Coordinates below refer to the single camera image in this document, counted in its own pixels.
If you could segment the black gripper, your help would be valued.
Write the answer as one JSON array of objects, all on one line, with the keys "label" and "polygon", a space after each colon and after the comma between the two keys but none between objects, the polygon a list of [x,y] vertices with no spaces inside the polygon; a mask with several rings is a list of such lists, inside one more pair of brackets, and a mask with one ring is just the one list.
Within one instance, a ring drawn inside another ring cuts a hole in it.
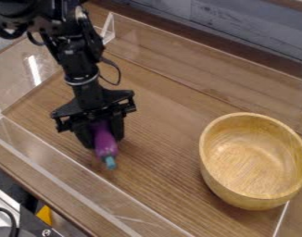
[{"label": "black gripper", "polygon": [[125,119],[137,111],[136,93],[132,90],[112,90],[98,82],[74,85],[74,99],[51,112],[58,132],[73,131],[88,149],[94,149],[92,125],[101,120],[110,124],[118,142],[125,139]]}]

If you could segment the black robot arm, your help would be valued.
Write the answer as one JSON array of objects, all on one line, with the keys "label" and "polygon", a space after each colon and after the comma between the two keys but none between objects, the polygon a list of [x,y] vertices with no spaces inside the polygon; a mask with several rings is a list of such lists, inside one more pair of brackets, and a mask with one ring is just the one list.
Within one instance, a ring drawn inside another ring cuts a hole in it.
[{"label": "black robot arm", "polygon": [[86,0],[0,0],[0,37],[26,36],[45,46],[65,71],[75,98],[55,109],[51,118],[58,131],[71,131],[84,146],[94,148],[93,127],[105,121],[114,138],[125,139],[125,117],[137,110],[132,90],[110,90],[98,64],[104,57],[104,37],[96,31]]}]

